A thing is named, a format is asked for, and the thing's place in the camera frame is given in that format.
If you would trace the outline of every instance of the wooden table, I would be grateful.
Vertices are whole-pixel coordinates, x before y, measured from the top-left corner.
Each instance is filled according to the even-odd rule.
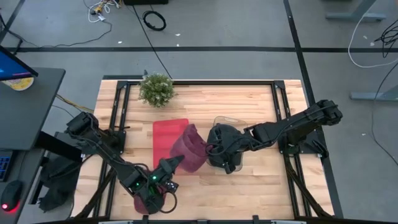
[[[307,108],[300,80],[284,80],[292,114]],[[103,80],[98,93],[95,116],[100,128],[107,129],[117,80]],[[126,116],[127,140],[123,158],[152,167],[152,123],[159,120],[187,118],[194,123],[203,139],[217,116],[241,119],[249,126],[276,121],[271,88],[265,85],[178,85],[178,95],[165,108],[157,109],[139,101],[138,86],[131,87]],[[321,160],[315,154],[300,155],[307,188],[327,211],[333,214]],[[80,171],[72,216],[87,204],[98,185],[102,159],[93,156]],[[193,174],[178,170],[173,181],[178,206],[170,214],[156,213],[151,220],[250,220],[293,218],[284,160],[275,144],[257,152],[245,152],[243,168],[226,175],[223,170],[203,165]],[[105,191],[101,212],[104,212]],[[304,215],[302,197],[296,188],[300,214]],[[167,196],[164,210],[174,204]],[[117,182],[111,212],[112,220],[140,220],[133,199]]]

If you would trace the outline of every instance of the computer monitor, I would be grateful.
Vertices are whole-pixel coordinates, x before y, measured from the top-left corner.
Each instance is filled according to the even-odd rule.
[[[0,81],[36,77],[37,75],[35,70],[0,46]]]

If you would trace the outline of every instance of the floor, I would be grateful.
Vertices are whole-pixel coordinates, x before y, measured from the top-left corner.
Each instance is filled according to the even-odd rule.
[[[392,66],[365,69],[353,65],[346,48],[356,23],[325,19],[327,11],[352,11],[359,1],[289,3],[303,50],[301,67],[283,1],[170,0],[167,5],[154,5],[166,18],[167,28],[163,32],[147,29],[147,33],[155,47],[164,47],[158,54],[173,78],[305,80],[304,62],[315,99],[333,100],[344,114],[339,125],[324,128],[344,217],[396,222],[398,167],[371,139],[372,102],[349,98],[351,91],[376,91]],[[0,8],[6,22],[11,18],[11,30],[39,46],[83,42],[109,29],[108,24],[88,22],[82,0],[0,0]],[[149,6],[136,9],[141,15]],[[382,12],[387,19],[360,24],[353,39],[354,48],[380,48],[379,42],[375,46],[371,42],[396,20],[398,8],[395,0],[376,1],[370,11]],[[17,56],[31,67],[64,68],[67,74],[59,94],[89,108],[95,107],[103,75],[165,72],[150,48],[137,48],[149,47],[149,43],[130,10],[112,7],[110,14],[104,16],[112,23],[112,31],[100,40],[67,49],[37,50],[23,44],[24,52]],[[161,26],[156,19],[150,22]],[[1,42],[4,47],[16,44],[10,35]],[[353,54],[361,65],[386,63],[397,57],[398,54],[390,54],[383,59],[377,50]],[[398,82],[396,73],[397,70],[382,91]],[[305,84],[311,101],[310,86],[307,81]],[[60,101],[54,104],[78,113]],[[398,144],[397,108],[396,103],[376,103],[375,107],[376,136],[393,156],[398,156],[394,147]],[[53,108],[44,131],[63,131],[69,120],[68,114]],[[47,213],[39,212],[35,205],[26,206],[19,223],[64,219],[71,205],[68,202]]]

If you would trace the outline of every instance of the potted plant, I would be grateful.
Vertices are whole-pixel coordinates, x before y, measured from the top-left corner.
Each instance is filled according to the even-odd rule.
[[[173,81],[166,75],[155,73],[144,75],[139,86],[139,100],[148,103],[156,108],[164,107],[176,93],[174,92]]]

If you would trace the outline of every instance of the red cutting board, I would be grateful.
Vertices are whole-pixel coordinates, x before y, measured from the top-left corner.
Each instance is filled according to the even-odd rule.
[[[170,158],[170,150],[188,126],[188,119],[155,121],[153,124],[154,169],[161,158]]]

